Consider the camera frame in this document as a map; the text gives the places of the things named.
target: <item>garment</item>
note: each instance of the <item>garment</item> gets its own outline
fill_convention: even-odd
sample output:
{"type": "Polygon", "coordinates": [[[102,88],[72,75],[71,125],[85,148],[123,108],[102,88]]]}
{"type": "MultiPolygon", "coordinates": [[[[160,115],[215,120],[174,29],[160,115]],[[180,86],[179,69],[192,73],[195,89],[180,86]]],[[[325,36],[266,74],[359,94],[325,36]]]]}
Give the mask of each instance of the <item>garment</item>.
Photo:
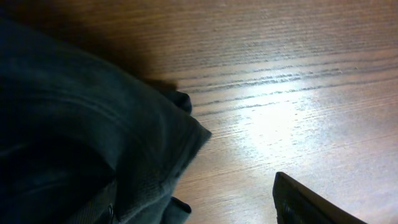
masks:
{"type": "Polygon", "coordinates": [[[190,110],[186,94],[1,19],[0,222],[183,223],[171,195],[211,135],[190,110]]]}

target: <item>clothing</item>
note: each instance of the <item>clothing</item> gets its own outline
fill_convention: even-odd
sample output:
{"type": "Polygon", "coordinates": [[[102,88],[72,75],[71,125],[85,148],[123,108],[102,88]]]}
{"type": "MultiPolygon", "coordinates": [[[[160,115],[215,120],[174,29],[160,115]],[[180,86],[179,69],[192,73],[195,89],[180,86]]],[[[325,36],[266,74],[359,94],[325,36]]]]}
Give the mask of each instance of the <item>clothing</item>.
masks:
{"type": "Polygon", "coordinates": [[[0,222],[183,223],[190,208],[171,194],[211,135],[191,108],[0,20],[0,222]]]}

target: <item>dark fabric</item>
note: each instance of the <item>dark fabric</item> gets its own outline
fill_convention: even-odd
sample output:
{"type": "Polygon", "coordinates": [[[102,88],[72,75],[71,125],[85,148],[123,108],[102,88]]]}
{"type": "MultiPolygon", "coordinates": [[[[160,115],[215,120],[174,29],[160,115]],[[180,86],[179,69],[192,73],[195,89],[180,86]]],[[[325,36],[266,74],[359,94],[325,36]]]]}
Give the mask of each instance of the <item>dark fabric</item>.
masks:
{"type": "Polygon", "coordinates": [[[210,137],[188,100],[0,20],[0,222],[65,222],[112,181],[115,220],[148,223],[138,217],[153,209],[162,222],[178,178],[210,137]],[[49,161],[65,164],[55,172],[49,161]],[[41,168],[30,175],[32,166],[41,168]]]}

